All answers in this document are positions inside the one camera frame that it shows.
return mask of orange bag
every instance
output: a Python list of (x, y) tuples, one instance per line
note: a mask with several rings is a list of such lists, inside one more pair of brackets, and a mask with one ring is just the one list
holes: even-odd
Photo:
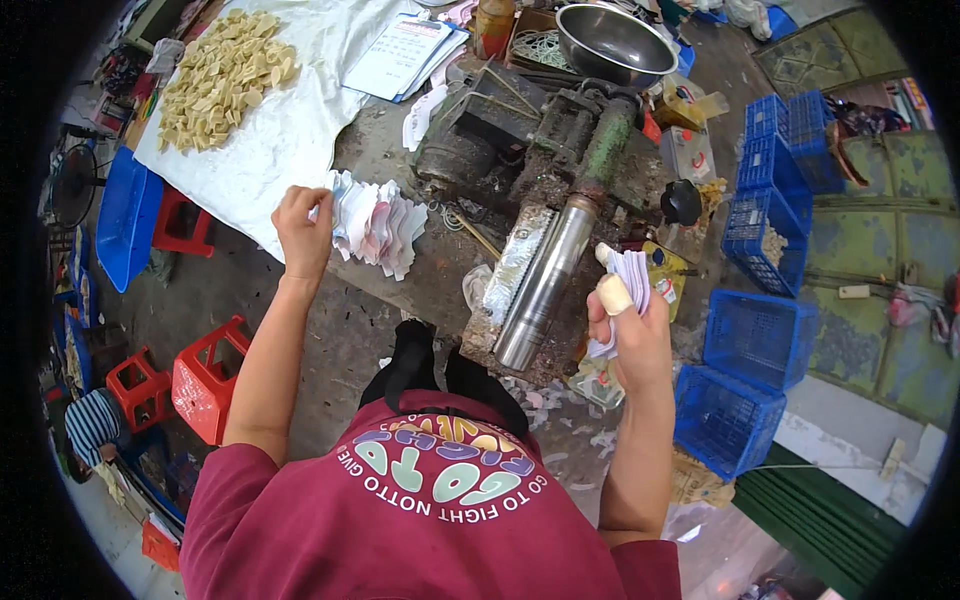
[(150, 557), (168, 571), (180, 572), (180, 549), (164, 536), (149, 519), (143, 521), (143, 556)]

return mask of striped shirt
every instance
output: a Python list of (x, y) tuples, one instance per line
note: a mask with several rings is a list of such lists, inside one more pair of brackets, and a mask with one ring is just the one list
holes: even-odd
[(120, 436), (120, 419), (106, 389), (94, 390), (66, 407), (66, 435), (73, 451), (91, 468), (103, 458), (100, 446)]

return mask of plastic bottle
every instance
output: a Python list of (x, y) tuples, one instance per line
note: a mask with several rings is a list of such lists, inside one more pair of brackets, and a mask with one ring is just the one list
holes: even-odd
[(480, 0), (473, 34), (474, 51), (478, 59), (503, 59), (514, 28), (514, 12), (514, 0)]

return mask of maroon t-shirt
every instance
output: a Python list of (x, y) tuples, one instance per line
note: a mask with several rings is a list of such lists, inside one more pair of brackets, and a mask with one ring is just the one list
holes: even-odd
[(489, 407), (415, 390), (360, 409), (326, 456), (278, 469), (234, 444), (206, 458), (180, 568), (202, 598), (680, 598), (677, 547), (610, 550)]

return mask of stainless steel bowl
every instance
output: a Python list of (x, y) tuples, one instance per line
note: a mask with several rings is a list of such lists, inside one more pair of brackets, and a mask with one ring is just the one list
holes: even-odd
[(613, 7), (567, 5), (557, 26), (560, 50), (581, 75), (646, 89), (677, 69), (677, 55), (654, 28)]

